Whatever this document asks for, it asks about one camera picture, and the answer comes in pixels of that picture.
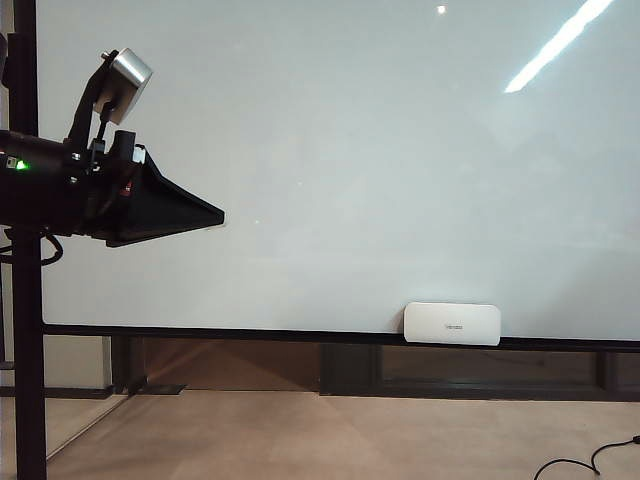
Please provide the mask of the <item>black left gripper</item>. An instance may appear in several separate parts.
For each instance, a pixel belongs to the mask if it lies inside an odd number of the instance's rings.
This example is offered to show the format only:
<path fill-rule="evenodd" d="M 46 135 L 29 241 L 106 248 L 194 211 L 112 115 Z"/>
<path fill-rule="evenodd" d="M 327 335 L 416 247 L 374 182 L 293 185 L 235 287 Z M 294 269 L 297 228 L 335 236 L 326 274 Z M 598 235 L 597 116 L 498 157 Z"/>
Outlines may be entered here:
<path fill-rule="evenodd" d="M 117 130 L 109 150 L 103 139 L 90 142 L 75 234 L 116 248 L 223 225 L 225 212 L 164 177 L 136 136 Z"/>

